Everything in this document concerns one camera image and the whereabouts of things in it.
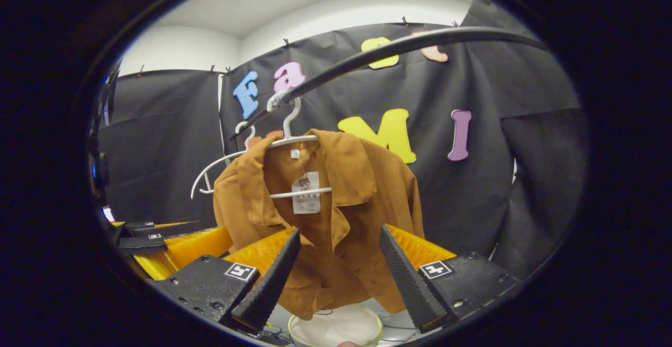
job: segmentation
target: round white plate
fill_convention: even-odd
[[[292,316],[289,321],[292,337],[311,347],[337,347],[353,342],[362,347],[376,345],[382,338],[382,322],[371,309],[352,304],[315,313],[310,321]]]

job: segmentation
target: foam letter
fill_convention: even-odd
[[[305,75],[301,74],[301,65],[298,62],[288,62],[276,70],[273,78],[278,79],[273,85],[273,90],[278,93],[280,91],[293,89],[304,83]]]
[[[233,96],[238,98],[240,106],[243,108],[243,118],[247,119],[252,112],[259,106],[259,101],[252,100],[252,96],[257,97],[257,86],[253,81],[257,79],[257,72],[250,71],[245,78],[233,89]]]
[[[428,31],[413,32],[413,36],[426,34]],[[432,61],[436,62],[446,62],[448,60],[448,55],[446,53],[439,52],[438,46],[426,46],[425,48],[420,49],[425,57],[429,58]]]
[[[380,121],[379,132],[376,134],[368,124],[360,117],[351,117],[341,120],[338,123],[338,129],[343,132],[355,134],[360,139],[379,144],[384,148],[393,151],[404,163],[415,162],[415,153],[411,151],[411,144],[408,143],[408,133],[406,132],[406,119],[408,111],[401,108],[385,112]]]
[[[384,45],[390,42],[390,39],[384,38],[384,37],[379,37],[379,38],[370,38],[369,40],[366,40],[362,43],[362,52],[365,52],[367,50],[372,50],[373,48],[376,48],[377,46]],[[388,58],[383,58],[382,60],[378,60],[376,62],[370,63],[369,66],[371,69],[380,69],[381,67],[388,67],[388,66],[393,66],[396,65],[396,63],[399,62],[399,55],[394,55]]]
[[[448,160],[461,161],[469,156],[466,150],[466,138],[469,132],[471,112],[454,110],[450,118],[455,120],[455,137],[453,138],[453,150],[448,154]]]

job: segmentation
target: yellow foam letter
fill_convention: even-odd
[[[406,132],[408,111],[401,108],[385,112],[380,120],[379,132],[376,134],[360,117],[351,117],[341,120],[338,129],[354,134],[360,139],[371,141],[388,148],[401,157],[404,163],[415,162],[415,153],[411,151]]]
[[[370,38],[369,40],[366,40],[362,43],[362,52],[365,52],[367,50],[372,50],[373,48],[376,48],[377,46],[384,45],[390,42],[390,39],[384,38],[384,37],[379,37],[379,38]],[[399,62],[399,55],[394,55],[388,58],[383,58],[382,60],[378,60],[376,62],[370,63],[369,66],[371,69],[380,69],[381,67],[388,67],[388,66],[393,66],[396,65],[396,63]]]

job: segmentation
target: black metal rod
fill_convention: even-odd
[[[383,58],[410,52],[411,50],[425,48],[426,46],[455,43],[475,43],[476,41],[508,41],[509,43],[519,43],[533,46],[535,48],[540,48],[542,50],[548,50],[548,47],[539,40],[535,40],[528,36],[501,28],[449,27],[436,29],[434,31],[428,31],[425,34],[399,38],[397,40],[391,41],[388,44],[373,48],[372,50],[367,50],[366,52],[357,53],[357,55],[348,57],[336,65],[333,65],[333,67],[330,67],[320,74],[317,74],[308,81],[301,83],[299,86],[290,89],[290,91],[288,91],[288,93],[283,96],[283,102],[290,103],[290,101],[294,100],[295,98],[298,98],[299,96],[302,96],[305,93],[322,86],[334,78],[346,74],[346,72],[359,69],[364,65],[382,60]],[[267,118],[269,115],[270,112],[268,112],[266,108],[263,108],[259,112],[252,115],[252,117],[247,120],[247,124],[240,128],[238,133],[233,134],[230,139],[236,139],[236,137],[243,134],[245,131],[249,130],[250,127]]]

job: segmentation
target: brown shirt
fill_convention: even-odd
[[[288,227],[298,227],[301,251],[278,301],[301,319],[376,299],[386,311],[405,309],[380,251],[384,223],[424,238],[415,177],[395,153],[353,134],[311,129],[317,141],[266,150],[263,139],[234,160],[214,183],[218,225],[228,228],[231,252]],[[298,149],[299,159],[290,150]],[[291,192],[304,172],[318,172],[321,210],[296,215]]]

